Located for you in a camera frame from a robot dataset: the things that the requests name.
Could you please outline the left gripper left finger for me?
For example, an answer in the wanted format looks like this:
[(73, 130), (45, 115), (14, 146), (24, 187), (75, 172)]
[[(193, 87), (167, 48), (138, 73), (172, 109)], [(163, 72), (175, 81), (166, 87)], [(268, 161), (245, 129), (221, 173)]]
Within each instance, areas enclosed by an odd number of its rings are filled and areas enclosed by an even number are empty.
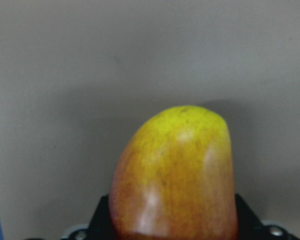
[(115, 231), (112, 225), (109, 211), (109, 196), (104, 195), (99, 203), (88, 225), (89, 240), (114, 240)]

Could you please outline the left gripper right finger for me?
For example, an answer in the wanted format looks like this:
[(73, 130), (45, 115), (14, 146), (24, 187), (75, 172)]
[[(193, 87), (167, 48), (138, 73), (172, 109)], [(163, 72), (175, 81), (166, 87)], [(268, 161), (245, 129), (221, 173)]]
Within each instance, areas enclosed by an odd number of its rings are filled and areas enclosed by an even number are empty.
[(261, 240), (264, 225), (239, 195), (235, 195), (236, 212), (238, 218), (239, 240)]

